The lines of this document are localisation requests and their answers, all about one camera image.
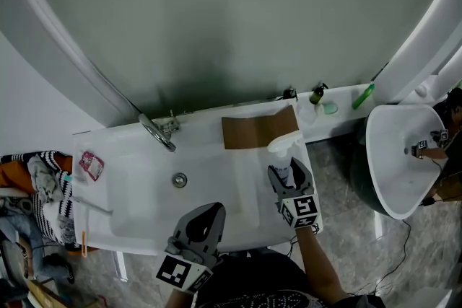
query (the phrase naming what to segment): person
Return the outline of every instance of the person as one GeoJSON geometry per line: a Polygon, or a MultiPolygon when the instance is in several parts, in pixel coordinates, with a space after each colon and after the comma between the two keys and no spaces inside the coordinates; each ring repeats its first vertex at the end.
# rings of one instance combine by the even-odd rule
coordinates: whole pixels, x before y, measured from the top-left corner
{"type": "Polygon", "coordinates": [[[58,255],[43,257],[42,233],[29,216],[3,205],[0,209],[0,231],[10,242],[25,249],[25,278],[33,278],[35,274],[49,278],[67,278],[69,283],[74,283],[69,263],[58,255]]]}
{"type": "Polygon", "coordinates": [[[437,181],[425,198],[438,194],[444,201],[462,200],[462,89],[456,87],[444,102],[434,108],[448,130],[448,140],[440,148],[424,148],[416,157],[448,159],[437,181]]]}
{"type": "MultiPolygon", "coordinates": [[[[199,289],[196,307],[327,307],[383,308],[378,296],[354,296],[341,287],[332,264],[318,244],[311,227],[296,229],[305,272],[286,255],[261,248],[230,253],[213,268],[214,274],[199,289]]],[[[193,296],[174,290],[167,308],[189,308],[193,296]]]]}

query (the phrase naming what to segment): orange cloth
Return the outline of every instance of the orange cloth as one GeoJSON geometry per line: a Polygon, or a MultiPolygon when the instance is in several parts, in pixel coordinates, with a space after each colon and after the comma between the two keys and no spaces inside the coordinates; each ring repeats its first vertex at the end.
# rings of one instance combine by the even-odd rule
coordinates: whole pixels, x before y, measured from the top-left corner
{"type": "MultiPolygon", "coordinates": [[[[72,157],[55,154],[54,158],[63,171],[72,173],[72,157]]],[[[35,193],[27,165],[18,161],[0,164],[0,188],[16,188],[27,194],[35,193]]]]}
{"type": "Polygon", "coordinates": [[[17,161],[0,165],[0,188],[16,188],[28,194],[35,193],[24,163],[17,161]]]}

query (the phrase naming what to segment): white pedestal sink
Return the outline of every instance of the white pedestal sink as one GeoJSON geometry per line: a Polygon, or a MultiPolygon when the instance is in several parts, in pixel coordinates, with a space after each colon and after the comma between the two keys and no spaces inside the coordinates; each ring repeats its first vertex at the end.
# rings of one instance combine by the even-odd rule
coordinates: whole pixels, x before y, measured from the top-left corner
{"type": "MultiPolygon", "coordinates": [[[[202,111],[178,117],[181,130],[172,134],[177,146],[170,153],[137,123],[76,136],[74,174],[82,151],[104,161],[97,182],[74,176],[74,195],[101,208],[106,216],[74,203],[77,240],[109,250],[157,254],[165,248],[178,219],[207,203],[221,202],[227,217],[221,252],[273,245],[294,232],[277,213],[276,193],[267,177],[271,157],[266,148],[225,150],[222,117],[248,118],[273,114],[293,104],[289,100],[202,111]],[[173,185],[183,173],[184,188],[173,185]]],[[[305,143],[290,154],[311,171],[305,143]]]]}

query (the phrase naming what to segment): gray wall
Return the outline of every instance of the gray wall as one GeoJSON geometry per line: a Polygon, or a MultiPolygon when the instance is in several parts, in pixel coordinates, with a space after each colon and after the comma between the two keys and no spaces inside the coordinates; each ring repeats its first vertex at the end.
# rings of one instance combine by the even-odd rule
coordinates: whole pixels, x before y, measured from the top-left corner
{"type": "Polygon", "coordinates": [[[153,115],[369,81],[432,0],[48,0],[153,115]]]}

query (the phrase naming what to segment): sink drain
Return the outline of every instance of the sink drain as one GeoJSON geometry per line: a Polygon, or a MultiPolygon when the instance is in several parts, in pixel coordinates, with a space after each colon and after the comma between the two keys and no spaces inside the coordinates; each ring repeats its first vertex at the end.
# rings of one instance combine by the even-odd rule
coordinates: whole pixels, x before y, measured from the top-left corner
{"type": "Polygon", "coordinates": [[[184,173],[179,172],[173,175],[172,182],[176,188],[184,188],[188,183],[188,178],[184,173]]]}

